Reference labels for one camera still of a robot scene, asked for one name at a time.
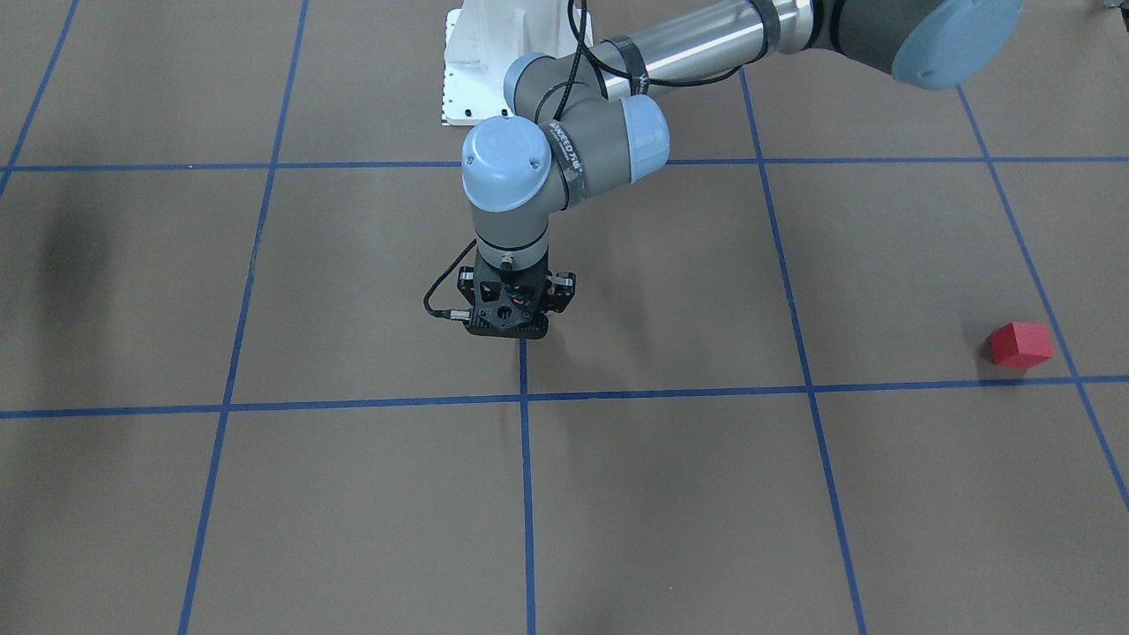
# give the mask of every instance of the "grid square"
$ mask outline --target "grid square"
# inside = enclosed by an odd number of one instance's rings
[[[803,384],[755,166],[669,166],[551,241],[577,294],[530,346],[534,392]]]
[[[335,0],[313,6],[288,114],[283,159],[457,159],[469,128],[439,124],[444,25],[447,11],[457,5],[444,0],[360,5]],[[614,5],[597,9],[599,33],[619,33],[613,27],[625,21],[624,12],[631,11]],[[606,23],[603,16],[609,17]],[[634,31],[654,20],[647,16],[646,21],[628,24],[627,28]],[[733,133],[749,125],[736,79],[666,96],[659,104],[671,123],[672,157],[753,155],[749,138]]]
[[[1047,314],[983,165],[769,174],[816,383],[1022,376],[988,337]],[[1065,374],[1061,355],[1027,371]]]
[[[0,425],[6,633],[172,633],[215,415]]]
[[[269,160],[298,6],[80,3],[19,163]]]
[[[453,168],[279,172],[236,400],[516,393],[514,340],[423,312],[474,237],[469,205]],[[432,304],[466,306],[454,277]]]
[[[1121,470],[1129,476],[1129,384],[1087,385],[1086,393],[1102,423],[1105,441]]]
[[[5,408],[219,402],[262,194],[260,171],[15,174]]]
[[[1074,386],[820,405],[870,633],[1124,632],[1129,523]]]
[[[8,164],[70,8],[68,0],[16,5],[0,5],[0,165]]]
[[[469,129],[440,121],[444,32],[458,5],[313,3],[282,159],[457,160]]]
[[[530,408],[539,629],[856,632],[804,395]]]
[[[1088,0],[1027,0],[1023,10],[1010,42],[965,87],[989,151],[1129,156],[1121,16]]]
[[[830,51],[749,67],[764,156],[977,157],[956,90],[921,90]]]
[[[523,633],[515,405],[234,414],[193,632]]]
[[[1082,374],[1129,372],[1127,166],[997,164]]]

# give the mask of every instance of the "red cube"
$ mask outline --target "red cube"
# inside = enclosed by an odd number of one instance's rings
[[[1054,357],[1045,324],[1012,322],[991,334],[991,357],[997,366],[1031,368]]]

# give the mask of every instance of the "blue grid line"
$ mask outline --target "blue grid line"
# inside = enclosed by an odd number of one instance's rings
[[[388,399],[340,399],[330,401],[266,401],[233,403],[231,412],[279,412],[285,410],[340,410],[349,408],[404,408],[413,406],[464,406],[474,403],[517,403],[519,394],[467,397],[406,397]]]
[[[667,159],[666,165],[756,165],[756,159],[754,158],[685,158],[685,159]]]
[[[772,227],[772,242],[776,245],[777,259],[780,264],[780,277],[784,280],[785,296],[788,299],[788,311],[791,314],[791,329],[796,338],[796,351],[799,355],[799,366],[804,373],[804,388],[807,393],[807,405],[812,411],[812,423],[815,427],[815,440],[820,446],[820,460],[823,463],[823,478],[828,486],[828,498],[831,502],[831,513],[835,521],[835,533],[839,536],[839,550],[842,555],[843,571],[847,575],[847,585],[850,590],[851,607],[855,610],[855,625],[859,635],[867,635],[866,618],[863,615],[863,601],[859,597],[858,582],[855,579],[855,564],[850,555],[850,543],[847,540],[847,527],[843,523],[842,507],[839,503],[839,489],[835,486],[835,476],[831,467],[831,454],[828,451],[826,436],[823,434],[823,418],[820,416],[820,405],[815,397],[815,389],[812,382],[812,368],[807,359],[807,347],[804,346],[804,332],[799,324],[799,313],[796,310],[796,296],[793,294],[791,277],[788,275],[788,260],[785,256],[784,242],[780,238],[780,226],[777,223],[776,205],[772,201],[772,189],[769,185],[768,167],[764,163],[764,153],[761,149],[761,137],[756,129],[756,114],[753,111],[753,99],[749,93],[749,81],[745,78],[745,69],[741,69],[741,92],[745,99],[745,112],[749,115],[749,130],[753,137],[753,148],[756,150],[758,169],[761,175],[761,185],[764,189],[764,205],[768,208],[769,223]]]
[[[1129,157],[992,157],[994,163],[1129,163]],[[674,158],[666,165],[851,165],[918,163],[987,163],[983,157],[721,157]],[[379,169],[393,167],[458,167],[457,160],[326,160],[283,162],[277,169]],[[270,169],[270,163],[152,163],[105,165],[12,165],[0,167],[5,175],[17,172],[177,172],[194,169]]]
[[[1129,384],[1129,375],[1086,375],[1079,377],[1085,384]],[[1014,377],[999,380],[951,380],[926,382],[885,382],[859,384],[813,384],[812,390],[822,392],[889,392],[914,390],[962,390],[973,388],[1012,388],[1038,385],[1073,385],[1074,377]],[[374,399],[338,399],[310,401],[255,401],[231,403],[230,412],[280,412],[290,410],[336,410],[350,408],[412,408],[425,406],[464,406],[482,403],[519,403],[587,400],[631,399],[677,399],[708,397],[756,397],[771,394],[805,394],[807,386],[750,386],[750,388],[703,388],[665,390],[612,390],[593,392],[542,392],[528,394],[471,394],[455,397],[402,397]],[[191,415],[219,414],[222,403],[199,403],[181,406],[129,406],[107,408],[59,408],[41,410],[0,410],[3,419],[60,419],[72,417],[115,417],[134,415]]]
[[[0,410],[2,419],[65,419],[71,417],[129,417],[134,415],[216,415],[222,406],[124,406],[111,408],[56,408],[44,410]]]
[[[525,516],[525,632],[537,633],[537,588],[533,543],[533,462],[530,450],[530,362],[525,340],[517,345],[522,403],[522,508]]]
[[[1129,157],[990,157],[991,163],[1129,163]]]
[[[671,399],[679,397],[734,397],[755,394],[803,394],[800,385],[754,388],[686,388],[667,390],[609,390],[592,392],[542,392],[528,395],[530,401],[587,401],[592,399]]]
[[[796,157],[765,158],[762,163],[769,165],[839,165],[839,164],[873,164],[873,163],[983,163],[981,157]]]
[[[107,165],[17,165],[12,172],[177,172],[195,169],[269,169],[269,163],[139,163]]]
[[[1000,380],[954,380],[935,382],[885,382],[873,384],[823,384],[815,392],[886,392],[896,390],[952,390],[963,388],[1006,388],[1025,385],[1070,385],[1074,377],[1014,377]]]
[[[1129,375],[1083,375],[1078,377],[1084,384],[1124,384],[1129,383]]]
[[[1051,306],[1050,295],[1048,295],[1047,288],[1043,286],[1042,278],[1039,277],[1039,269],[1035,268],[1035,261],[1031,256],[1031,250],[1027,249],[1027,241],[1023,237],[1023,232],[1019,229],[1019,223],[1015,218],[1015,212],[1012,209],[1012,202],[1007,197],[1007,191],[1004,189],[1004,182],[1000,181],[999,172],[996,169],[995,159],[991,154],[988,153],[988,145],[984,142],[983,134],[980,131],[980,124],[977,123],[977,118],[972,114],[972,104],[969,103],[969,97],[964,94],[964,87],[957,86],[956,92],[961,97],[961,103],[964,105],[964,113],[969,118],[969,124],[972,125],[972,132],[977,137],[977,143],[980,145],[980,151],[987,160],[991,179],[996,183],[996,192],[999,194],[999,200],[1004,205],[1004,212],[1007,215],[1007,220],[1012,225],[1012,233],[1015,234],[1015,240],[1019,245],[1019,251],[1023,253],[1023,260],[1027,264],[1027,271],[1031,272],[1031,278],[1035,282],[1035,289],[1039,292],[1039,299],[1043,303],[1043,308],[1047,311],[1047,318],[1050,320],[1051,329],[1054,331],[1054,338],[1058,340],[1059,348],[1062,350],[1062,358],[1066,359],[1067,367],[1070,369],[1070,377],[1074,380],[1075,388],[1078,390],[1078,397],[1082,399],[1082,405],[1086,410],[1086,416],[1089,417],[1089,425],[1093,427],[1094,435],[1097,437],[1097,443],[1102,447],[1102,453],[1105,455],[1105,462],[1109,464],[1110,472],[1113,476],[1113,482],[1117,484],[1118,492],[1121,493],[1121,502],[1124,504],[1126,511],[1129,512],[1129,489],[1126,488],[1124,479],[1121,477],[1121,470],[1118,468],[1118,461],[1113,456],[1113,450],[1110,447],[1109,441],[1105,438],[1105,432],[1102,429],[1102,424],[1097,420],[1097,414],[1094,411],[1094,406],[1089,402],[1089,394],[1086,393],[1086,385],[1082,381],[1082,376],[1078,374],[1078,367],[1074,363],[1074,356],[1070,354],[1070,348],[1066,343],[1066,337],[1062,334],[1062,328],[1059,324],[1058,318],[1054,315],[1054,308]]]
[[[373,169],[380,167],[458,167],[457,160],[326,160],[278,164],[279,169]]]
[[[59,63],[59,55],[63,52],[63,44],[67,43],[67,35],[70,34],[70,26],[75,21],[75,11],[77,10],[78,0],[71,0],[70,9],[67,10],[67,18],[63,20],[63,27],[59,32],[59,40],[55,41],[55,49],[51,52],[51,60],[47,61],[47,68],[43,71],[43,79],[40,80],[40,87],[35,90],[35,97],[32,98],[32,106],[27,110],[27,116],[24,118],[24,125],[19,129],[19,137],[16,138],[16,146],[12,147],[11,156],[8,157],[7,169],[0,175],[0,197],[3,197],[3,191],[8,188],[8,180],[11,179],[12,166],[19,159],[19,153],[24,150],[27,133],[32,130],[35,113],[40,111],[40,102],[43,101],[43,94],[47,90],[47,82],[51,81],[51,76],[55,72],[55,64]]]
[[[247,312],[251,307],[251,294],[255,285],[255,262],[259,247],[263,240],[263,226],[271,205],[271,192],[274,188],[279,153],[282,149],[282,134],[286,131],[286,116],[290,107],[290,94],[294,90],[294,79],[298,71],[298,56],[301,53],[301,37],[306,29],[306,14],[309,0],[301,0],[298,14],[298,26],[295,29],[294,49],[290,53],[290,68],[287,73],[286,88],[282,90],[282,105],[279,108],[278,128],[274,131],[274,147],[271,150],[270,169],[266,173],[266,184],[263,188],[263,202],[259,210],[259,224],[255,227],[255,240],[251,247],[251,262],[247,266],[247,280],[243,287],[243,303],[239,307],[239,321],[235,330],[235,342],[231,345],[231,363],[228,368],[227,382],[224,388],[224,403],[216,425],[216,441],[212,445],[211,462],[208,468],[208,481],[204,486],[203,502],[200,506],[200,522],[196,525],[196,538],[192,548],[192,563],[189,566],[189,580],[184,589],[184,604],[181,608],[181,621],[177,635],[187,635],[189,621],[192,617],[192,603],[195,600],[196,580],[200,575],[200,562],[203,557],[204,540],[208,536],[208,520],[211,515],[211,503],[216,492],[216,478],[219,473],[220,456],[224,451],[224,437],[227,434],[228,415],[230,414],[231,394],[235,391],[235,377],[239,369],[239,353],[243,348],[243,337],[247,325]]]

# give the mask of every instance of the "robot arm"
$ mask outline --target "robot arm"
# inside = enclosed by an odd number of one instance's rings
[[[581,24],[574,29],[577,55],[584,54],[578,66],[571,55],[519,58],[505,80],[514,116],[489,119],[467,134],[463,189],[476,234],[467,251],[478,250],[457,285],[471,306],[436,312],[429,292],[428,311],[474,334],[544,337],[548,313],[563,311],[576,289],[574,275],[549,270],[549,217],[665,165],[669,131],[653,96],[726,77],[719,73],[770,53],[811,47],[837,51],[903,84],[951,88],[999,51],[1022,6],[721,0],[590,50],[583,46]]]

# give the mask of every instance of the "white bracket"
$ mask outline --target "white bracket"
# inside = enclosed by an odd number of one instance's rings
[[[447,14],[443,123],[474,125],[508,115],[502,80],[514,60],[534,51],[563,58],[576,51],[566,0],[465,0]],[[580,12],[576,12],[577,24]],[[592,14],[585,40],[592,45]]]

